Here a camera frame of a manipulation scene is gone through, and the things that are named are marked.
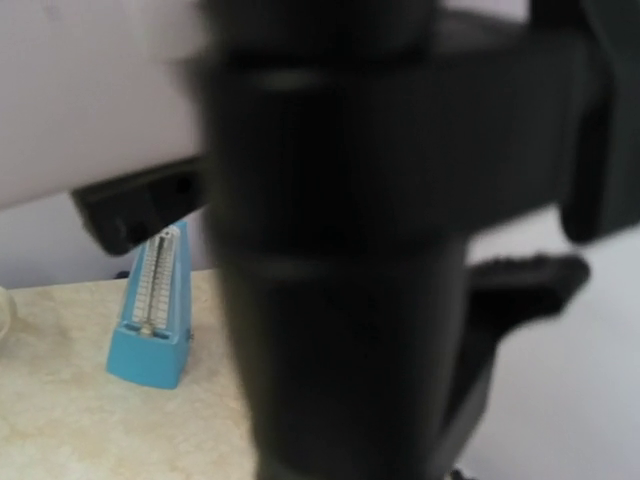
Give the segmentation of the silver tripod stand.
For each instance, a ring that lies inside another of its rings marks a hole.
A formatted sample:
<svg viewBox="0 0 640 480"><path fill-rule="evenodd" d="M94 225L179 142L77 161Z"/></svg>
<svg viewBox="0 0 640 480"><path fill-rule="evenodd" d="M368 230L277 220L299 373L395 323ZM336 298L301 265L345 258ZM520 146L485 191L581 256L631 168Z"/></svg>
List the silver tripod stand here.
<svg viewBox="0 0 640 480"><path fill-rule="evenodd" d="M439 479L479 230L639 220L639 5L199 1L208 232L260 479Z"/></svg>

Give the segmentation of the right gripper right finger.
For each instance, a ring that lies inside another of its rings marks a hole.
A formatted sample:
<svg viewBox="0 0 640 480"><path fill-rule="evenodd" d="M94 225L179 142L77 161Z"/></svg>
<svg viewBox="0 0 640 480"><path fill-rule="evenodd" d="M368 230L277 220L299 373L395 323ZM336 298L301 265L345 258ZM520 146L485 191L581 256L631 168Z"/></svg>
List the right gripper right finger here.
<svg viewBox="0 0 640 480"><path fill-rule="evenodd" d="M494 258L470 269L470 294L439 463L453 465L486 409L496 353L513 331L556 317L590 277L576 254Z"/></svg>

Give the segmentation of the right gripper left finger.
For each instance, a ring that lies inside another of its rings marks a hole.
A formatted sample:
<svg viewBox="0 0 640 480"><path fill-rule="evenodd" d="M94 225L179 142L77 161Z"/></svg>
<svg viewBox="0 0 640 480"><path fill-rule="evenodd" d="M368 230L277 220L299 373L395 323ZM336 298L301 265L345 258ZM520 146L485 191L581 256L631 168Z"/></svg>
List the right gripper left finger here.
<svg viewBox="0 0 640 480"><path fill-rule="evenodd" d="M198 155L93 183L70 192L90 237L123 256L204 206Z"/></svg>

